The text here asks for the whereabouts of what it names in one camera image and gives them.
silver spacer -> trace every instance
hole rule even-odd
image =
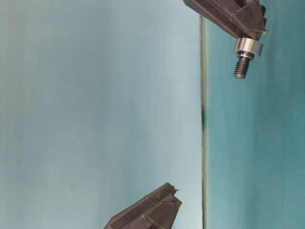
[[[234,53],[239,54],[239,56],[252,54],[253,58],[260,57],[263,49],[263,44],[257,40],[251,38],[237,38],[234,46]]]

vertical edge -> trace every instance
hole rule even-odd
[[[202,111],[202,208],[203,228],[206,228],[206,46],[204,17],[200,16],[201,111]]]

teal wall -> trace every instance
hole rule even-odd
[[[305,225],[305,1],[260,2],[269,32],[245,80],[233,38],[205,21],[207,229]]]
[[[199,17],[175,0],[3,0],[0,228],[100,229],[166,181],[199,229]]]

bolt thread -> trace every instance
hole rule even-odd
[[[234,71],[234,76],[238,79],[244,79],[247,75],[247,71],[249,68],[250,58],[240,57],[237,61],[236,68]]]

light blue background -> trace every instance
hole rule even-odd
[[[205,23],[207,229],[305,225],[305,1],[260,2],[270,31],[245,80],[233,38]]]
[[[202,227],[199,16],[182,0],[3,0],[0,228],[100,229],[165,182]]]

